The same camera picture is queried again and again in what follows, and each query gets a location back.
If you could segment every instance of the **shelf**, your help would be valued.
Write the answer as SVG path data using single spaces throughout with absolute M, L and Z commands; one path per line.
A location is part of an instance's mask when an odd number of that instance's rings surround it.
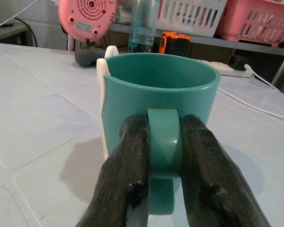
M 109 30 L 114 32 L 122 32 L 122 33 L 129 33 L 129 25 L 122 25 L 122 24 L 116 24 L 112 23 Z M 162 31 L 156 31 L 155 34 L 156 37 L 162 37 Z M 245 51 L 254 51 L 254 52 L 260 52 L 260 53 L 270 53 L 270 54 L 276 54 L 276 55 L 282 55 L 284 56 L 284 48 L 279 47 L 271 47 L 271 46 L 264 46 L 259 44 L 248 44 L 248 43 L 240 43 L 240 42 L 233 42 L 218 38 L 208 38 L 208 37 L 202 37 L 202 36 L 196 36 L 196 35 L 188 35 L 191 37 L 192 43 L 195 44 L 206 44 L 206 45 L 212 45 L 212 46 L 220 46 L 220 47 L 227 47 L 237 50 L 245 50 Z
M 14 23 L 12 26 L 0 27 L 0 40 L 12 35 L 25 32 L 28 28 L 20 23 Z

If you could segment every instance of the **orange device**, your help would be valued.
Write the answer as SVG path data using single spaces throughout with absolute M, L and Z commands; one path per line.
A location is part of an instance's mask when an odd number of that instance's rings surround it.
M 178 32 L 163 32 L 159 53 L 179 55 L 187 57 L 190 36 Z

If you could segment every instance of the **clear plastic bottle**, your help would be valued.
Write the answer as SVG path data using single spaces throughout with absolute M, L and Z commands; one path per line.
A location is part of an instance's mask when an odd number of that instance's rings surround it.
M 160 0 L 134 0 L 128 52 L 151 52 Z

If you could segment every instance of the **white power cord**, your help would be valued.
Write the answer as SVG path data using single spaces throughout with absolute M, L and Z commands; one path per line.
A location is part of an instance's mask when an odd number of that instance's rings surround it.
M 15 17 L 17 17 L 18 15 L 20 15 L 21 13 L 23 13 L 25 10 L 27 10 L 29 7 L 31 7 L 32 5 L 36 4 L 37 2 L 39 2 L 41 0 L 36 0 L 34 2 L 32 2 L 31 4 L 29 4 L 28 6 L 26 6 L 23 10 L 21 10 L 20 12 L 18 12 L 16 15 L 12 16 L 10 19 L 7 19 L 6 21 L 2 22 L 0 24 L 0 26 L 4 25 L 6 22 L 9 22 L 11 19 L 14 19 Z
M 272 87 L 273 89 L 277 90 L 278 92 L 281 92 L 279 89 L 277 89 L 277 88 L 276 88 L 275 86 L 273 86 L 271 83 L 269 83 L 268 81 L 266 81 L 265 79 L 263 79 L 262 77 L 260 77 L 257 73 L 255 73 L 254 70 L 252 70 L 252 68 L 251 68 L 249 65 L 245 64 L 245 65 L 244 65 L 244 68 L 246 68 L 247 70 L 252 71 L 252 72 L 255 74 L 255 76 L 258 77 L 261 81 L 263 81 L 264 83 L 266 83 L 267 85 L 269 85 L 269 86 Z M 273 112 L 270 112 L 270 111 L 261 109 L 261 108 L 259 108 L 259 107 L 256 107 L 256 106 L 254 106 L 254 105 L 252 105 L 252 104 L 249 104 L 248 102 L 245 102 L 244 100 L 242 100 L 242 99 L 240 99 L 240 98 L 238 98 L 238 97 L 232 95 L 231 93 L 229 93 L 229 92 L 227 92 L 227 91 L 225 91 L 225 90 L 223 90 L 223 89 L 221 89 L 221 88 L 218 88 L 218 90 L 221 91 L 221 92 L 223 92 L 223 93 L 226 94 L 227 96 L 229 96 L 229 97 L 231 97 L 231 98 L 237 100 L 238 102 L 240 102 L 240 103 L 242 103 L 242 104 L 244 104 L 244 105 L 250 107 L 250 108 L 253 108 L 253 109 L 255 109 L 255 110 L 261 111 L 261 112 L 266 113 L 266 114 L 269 114 L 269 115 L 271 115 L 271 116 L 274 116 L 274 117 L 279 118 L 279 119 L 281 119 L 281 120 L 284 121 L 284 116 L 282 116 L 282 115 L 278 115 L 278 114 L 276 114 L 276 113 L 273 113 Z
M 266 83 L 268 86 L 272 87 L 274 90 L 277 90 L 278 92 L 281 92 L 279 89 L 277 89 L 275 86 L 273 86 L 271 83 L 269 83 L 268 81 L 266 81 L 265 79 L 263 79 L 262 77 L 260 77 L 256 72 L 254 72 L 254 70 L 247 64 L 244 65 L 244 68 L 246 68 L 247 70 L 250 70 L 253 72 L 253 74 L 258 77 L 261 81 L 263 81 L 264 83 Z
M 276 113 L 269 112 L 269 111 L 267 111 L 267 110 L 263 110 L 263 109 L 261 109 L 261 108 L 259 108 L 259 107 L 256 107 L 256 106 L 254 106 L 254 105 L 252 105 L 252 104 L 249 104 L 249 103 L 245 102 L 244 100 L 242 100 L 242 99 L 240 99 L 240 98 L 238 98 L 238 97 L 232 95 L 231 93 L 229 93 L 229 92 L 227 92 L 227 91 L 225 91 L 225 90 L 223 90 L 223 89 L 221 89 L 221 88 L 218 88 L 218 90 L 221 91 L 221 92 L 223 92 L 224 94 L 228 95 L 229 97 L 231 97 L 231 98 L 237 100 L 238 102 L 240 102 L 240 103 L 242 103 L 242 104 L 244 104 L 244 105 L 246 105 L 246 106 L 249 106 L 250 108 L 253 108 L 253 109 L 255 109 L 255 110 L 259 110 L 259 111 L 261 111 L 261 112 L 264 112 L 264 113 L 269 114 L 269 115 L 271 115 L 271 116 L 277 117 L 277 118 L 279 118 L 279 119 L 281 119 L 281 120 L 284 121 L 284 116 L 282 116 L 282 115 L 278 115 L 278 114 L 276 114 Z

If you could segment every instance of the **fan grille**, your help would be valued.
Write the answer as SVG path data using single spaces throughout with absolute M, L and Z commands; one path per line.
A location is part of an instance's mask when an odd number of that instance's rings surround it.
M 88 20 L 99 20 L 106 11 L 106 0 L 78 0 L 78 9 Z

